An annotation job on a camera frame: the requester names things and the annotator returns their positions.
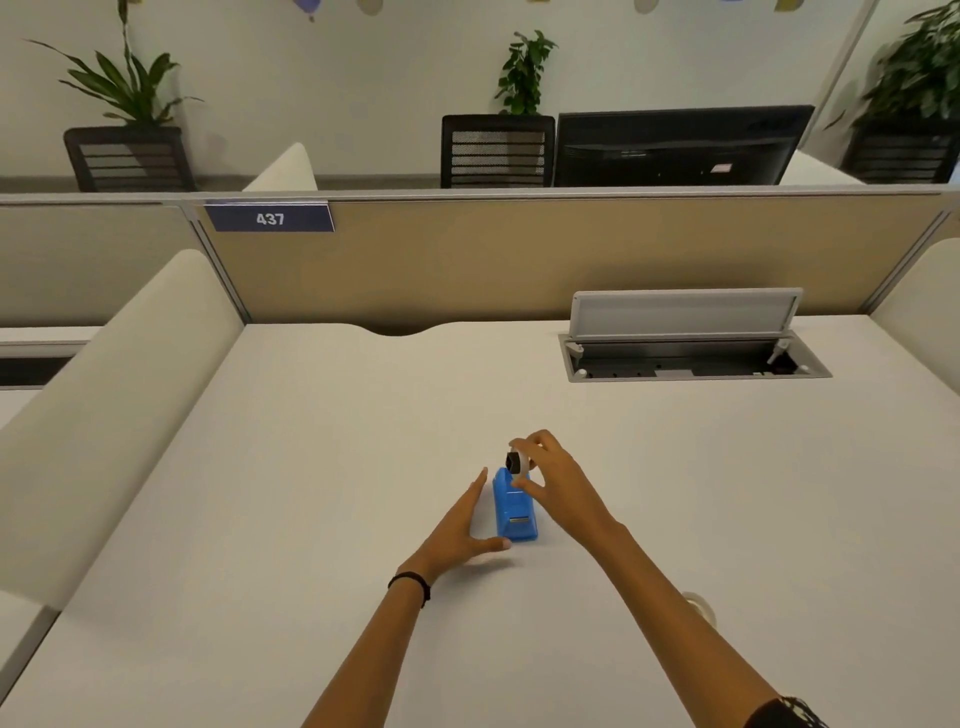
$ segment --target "left hand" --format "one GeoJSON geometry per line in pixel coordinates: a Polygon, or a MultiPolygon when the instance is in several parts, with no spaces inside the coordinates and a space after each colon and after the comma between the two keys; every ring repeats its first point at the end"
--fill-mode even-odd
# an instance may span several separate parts
{"type": "Polygon", "coordinates": [[[474,556],[510,548],[510,539],[474,539],[470,536],[473,509],[486,482],[487,469],[484,468],[414,555],[400,565],[397,573],[414,571],[433,585],[443,574],[474,556]]]}

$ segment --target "hand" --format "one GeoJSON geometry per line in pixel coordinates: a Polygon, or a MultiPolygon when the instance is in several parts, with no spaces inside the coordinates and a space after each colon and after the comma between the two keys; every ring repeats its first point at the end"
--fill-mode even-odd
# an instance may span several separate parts
{"type": "Polygon", "coordinates": [[[603,499],[587,480],[570,453],[557,438],[542,429],[526,439],[511,441],[511,447],[530,458],[530,468],[540,467],[545,486],[515,477],[513,485],[530,496],[581,546],[590,549],[617,522],[603,499]]]}
{"type": "Polygon", "coordinates": [[[433,585],[443,574],[474,556],[510,548],[510,539],[474,539],[470,536],[473,509],[486,482],[487,469],[484,468],[414,555],[400,565],[397,573],[415,571],[426,579],[427,584],[433,585]]]}

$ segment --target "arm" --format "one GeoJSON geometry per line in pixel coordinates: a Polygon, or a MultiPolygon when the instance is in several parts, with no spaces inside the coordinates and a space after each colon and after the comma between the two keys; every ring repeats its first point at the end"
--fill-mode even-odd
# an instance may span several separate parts
{"type": "Polygon", "coordinates": [[[553,435],[544,430],[511,445],[531,459],[531,468],[536,462],[545,482],[515,478],[514,484],[596,559],[696,728],[743,728],[780,697],[660,573],[553,435]]]}
{"type": "MultiPolygon", "coordinates": [[[[470,519],[486,482],[487,469],[484,468],[396,573],[413,571],[432,585],[441,575],[474,556],[510,547],[507,539],[470,537],[470,519]]],[[[418,582],[413,579],[394,582],[303,728],[383,726],[422,604],[423,589],[418,582]]]]}

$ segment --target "green plant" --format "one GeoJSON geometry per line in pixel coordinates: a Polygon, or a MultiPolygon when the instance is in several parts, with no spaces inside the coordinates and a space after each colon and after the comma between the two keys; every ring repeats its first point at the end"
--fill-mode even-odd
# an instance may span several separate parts
{"type": "Polygon", "coordinates": [[[906,21],[919,27],[880,61],[880,79],[860,118],[940,116],[960,110],[960,0],[906,21]]]}
{"type": "Polygon", "coordinates": [[[519,40],[510,44],[510,60],[503,64],[500,90],[494,98],[504,97],[500,113],[536,114],[540,107],[540,79],[543,63],[557,47],[552,40],[535,31],[536,38],[514,33],[519,40]]]}
{"type": "Polygon", "coordinates": [[[59,48],[40,40],[28,40],[30,43],[56,51],[71,61],[77,68],[70,68],[67,74],[76,83],[60,80],[61,84],[76,88],[83,94],[110,104],[122,111],[122,115],[115,111],[107,111],[104,116],[108,119],[120,119],[128,125],[159,126],[173,121],[172,111],[187,99],[202,101],[196,96],[181,96],[173,101],[161,105],[156,97],[156,90],[166,75],[180,64],[170,60],[170,54],[164,53],[150,64],[148,69],[130,49],[128,35],[129,0],[117,0],[117,13],[123,24],[123,56],[127,76],[120,72],[116,64],[107,56],[97,52],[97,63],[102,73],[93,70],[89,65],[75,56],[68,56],[59,48]]]}

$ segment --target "right hand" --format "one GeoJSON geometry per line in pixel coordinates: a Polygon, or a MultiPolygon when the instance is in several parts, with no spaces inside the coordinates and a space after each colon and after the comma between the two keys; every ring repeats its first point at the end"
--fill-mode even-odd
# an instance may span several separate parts
{"type": "Polygon", "coordinates": [[[513,486],[529,494],[581,546],[591,548],[618,524],[587,476],[557,438],[545,429],[512,440],[510,446],[539,467],[545,485],[514,477],[513,486]]]}

